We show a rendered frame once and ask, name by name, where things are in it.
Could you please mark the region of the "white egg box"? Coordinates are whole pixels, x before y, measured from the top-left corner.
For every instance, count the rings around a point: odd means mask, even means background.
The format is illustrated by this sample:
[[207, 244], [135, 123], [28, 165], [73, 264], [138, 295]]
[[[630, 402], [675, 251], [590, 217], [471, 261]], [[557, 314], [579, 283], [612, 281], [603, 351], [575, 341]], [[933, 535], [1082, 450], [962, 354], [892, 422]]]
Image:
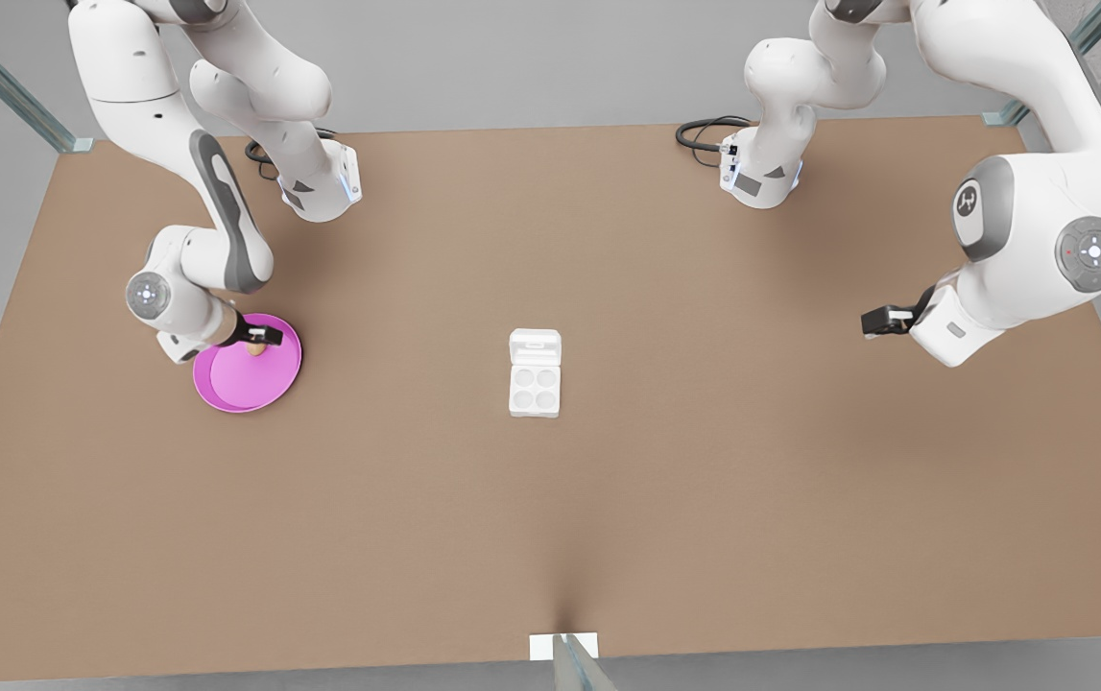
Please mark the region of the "white egg box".
[[508, 412], [515, 418], [558, 418], [562, 368], [511, 368]]

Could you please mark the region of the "pink round plate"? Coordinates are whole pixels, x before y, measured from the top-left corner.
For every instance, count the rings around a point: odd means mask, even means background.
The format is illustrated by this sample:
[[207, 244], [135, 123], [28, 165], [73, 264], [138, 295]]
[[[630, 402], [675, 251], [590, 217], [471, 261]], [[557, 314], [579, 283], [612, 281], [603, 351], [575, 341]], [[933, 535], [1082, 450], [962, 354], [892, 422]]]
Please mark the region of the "pink round plate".
[[220, 346], [210, 346], [193, 360], [193, 382], [199, 397], [216, 410], [255, 412], [282, 397], [299, 376], [299, 334], [286, 320], [273, 315], [246, 315], [251, 323], [281, 329], [282, 346], [268, 346], [264, 354], [251, 357], [246, 343], [235, 342], [235, 332]]

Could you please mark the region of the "silver frame post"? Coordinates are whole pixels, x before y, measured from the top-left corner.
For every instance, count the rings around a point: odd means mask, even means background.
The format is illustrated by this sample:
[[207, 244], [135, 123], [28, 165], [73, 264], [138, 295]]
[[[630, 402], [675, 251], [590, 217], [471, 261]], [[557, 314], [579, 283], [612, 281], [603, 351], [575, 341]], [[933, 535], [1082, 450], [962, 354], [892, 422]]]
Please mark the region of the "silver frame post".
[[1018, 127], [1031, 112], [1047, 119], [1051, 106], [1065, 112], [1064, 96], [1093, 98], [1100, 90], [1086, 67], [1084, 55], [1101, 40], [1101, 0], [1080, 18], [1071, 31], [1055, 30], [1044, 0], [1039, 0], [1042, 21], [1028, 21], [1022, 42], [1009, 53], [1016, 62], [1007, 66], [1007, 76], [994, 86], [1006, 88], [1012, 100], [998, 112], [981, 114], [985, 127]]
[[36, 132], [56, 153], [62, 155], [83, 154], [92, 150], [92, 139], [73, 135], [67, 127], [64, 127], [59, 119], [51, 113], [45, 105], [41, 103], [36, 96], [28, 91], [28, 87], [17, 80], [14, 74], [6, 69], [1, 62], [0, 101], [22, 119], [22, 122]]
[[550, 660], [555, 691], [617, 691], [598, 663], [595, 632], [528, 635], [528, 660]]

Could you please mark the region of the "white egg box lid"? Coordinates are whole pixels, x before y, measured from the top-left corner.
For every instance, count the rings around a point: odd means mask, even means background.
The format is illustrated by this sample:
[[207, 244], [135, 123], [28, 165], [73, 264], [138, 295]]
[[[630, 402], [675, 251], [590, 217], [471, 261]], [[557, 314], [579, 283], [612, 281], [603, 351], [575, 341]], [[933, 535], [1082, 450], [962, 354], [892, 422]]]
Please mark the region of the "white egg box lid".
[[508, 337], [514, 368], [562, 368], [562, 334], [555, 329], [517, 328]]

